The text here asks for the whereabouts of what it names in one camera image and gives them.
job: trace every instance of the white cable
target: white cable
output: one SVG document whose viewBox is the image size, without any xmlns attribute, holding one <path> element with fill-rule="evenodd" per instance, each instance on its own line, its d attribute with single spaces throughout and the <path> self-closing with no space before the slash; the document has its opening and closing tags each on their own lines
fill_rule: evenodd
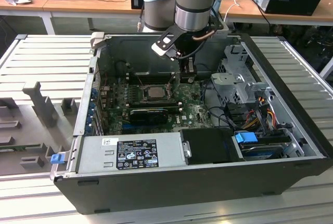
<svg viewBox="0 0 333 224">
<path fill-rule="evenodd" d="M 234 0 L 234 3 L 228 8 L 227 12 L 225 13 L 225 16 L 224 16 L 223 22 L 225 22 L 225 20 L 226 20 L 226 18 L 227 18 L 227 15 L 228 15 L 228 13 L 229 13 L 229 11 L 230 11 L 230 9 L 231 9 L 233 6 L 236 6 L 236 5 L 240 7 L 240 4 L 238 4 L 238 3 L 236 2 L 236 0 Z"/>
<path fill-rule="evenodd" d="M 225 16 L 224 16 L 223 22 L 225 22 L 225 19 L 227 18 L 227 15 L 228 15 L 229 10 L 230 10 L 233 6 L 236 6 L 236 5 L 240 7 L 239 4 L 235 3 L 235 4 L 232 4 L 232 5 L 228 8 L 227 12 L 225 13 Z"/>
</svg>

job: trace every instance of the blue drive latch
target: blue drive latch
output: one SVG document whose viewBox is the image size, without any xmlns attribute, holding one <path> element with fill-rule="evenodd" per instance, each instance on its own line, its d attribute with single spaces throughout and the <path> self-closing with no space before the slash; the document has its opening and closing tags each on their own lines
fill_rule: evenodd
<svg viewBox="0 0 333 224">
<path fill-rule="evenodd" d="M 254 132 L 239 132 L 235 138 L 238 143 L 258 142 Z"/>
<path fill-rule="evenodd" d="M 50 162 L 51 164 L 65 163 L 65 154 L 53 154 Z"/>
</svg>

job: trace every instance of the blue tab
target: blue tab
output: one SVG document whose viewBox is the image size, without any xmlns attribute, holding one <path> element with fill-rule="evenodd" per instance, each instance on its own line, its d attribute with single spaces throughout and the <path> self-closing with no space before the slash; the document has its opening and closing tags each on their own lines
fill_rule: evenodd
<svg viewBox="0 0 333 224">
<path fill-rule="evenodd" d="M 239 132 L 235 137 L 238 143 L 258 142 L 254 132 Z"/>
<path fill-rule="evenodd" d="M 51 164 L 65 163 L 65 154 L 54 154 L 51 156 Z"/>
<path fill-rule="evenodd" d="M 96 104 L 93 102 L 89 102 L 89 106 L 90 109 L 94 109 L 96 107 Z"/>
<path fill-rule="evenodd" d="M 91 117 L 87 117 L 86 123 L 91 124 L 93 122 L 93 119 Z"/>
</svg>

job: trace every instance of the white sticker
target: white sticker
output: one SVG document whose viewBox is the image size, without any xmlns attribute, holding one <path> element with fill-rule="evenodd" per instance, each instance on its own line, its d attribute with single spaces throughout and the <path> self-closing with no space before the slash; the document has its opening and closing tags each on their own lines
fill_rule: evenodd
<svg viewBox="0 0 333 224">
<path fill-rule="evenodd" d="M 14 152 L 15 150 L 13 149 L 3 149 L 3 150 L 0 150 L 0 152 Z"/>
<path fill-rule="evenodd" d="M 147 160 L 147 163 L 157 163 L 157 159 Z"/>
<path fill-rule="evenodd" d="M 119 138 L 103 138 L 102 139 L 102 145 L 117 145 L 117 142 L 119 141 Z"/>
</svg>

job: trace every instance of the table leg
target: table leg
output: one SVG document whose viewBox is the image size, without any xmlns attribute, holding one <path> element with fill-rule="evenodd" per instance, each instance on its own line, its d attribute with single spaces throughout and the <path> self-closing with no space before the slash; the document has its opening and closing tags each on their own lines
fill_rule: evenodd
<svg viewBox="0 0 333 224">
<path fill-rule="evenodd" d="M 88 18 L 88 25 L 89 25 L 89 30 L 92 30 L 92 31 L 95 30 L 92 18 Z"/>
<path fill-rule="evenodd" d="M 332 71 L 333 71 L 333 57 L 327 63 L 327 65 L 325 65 L 325 67 L 323 68 L 323 70 L 320 72 L 320 76 L 322 78 L 326 79 Z"/>
<path fill-rule="evenodd" d="M 43 19 L 45 29 L 47 31 L 47 34 L 55 35 L 55 31 L 52 25 L 52 16 L 49 12 L 43 12 L 41 14 L 41 17 Z"/>
</svg>

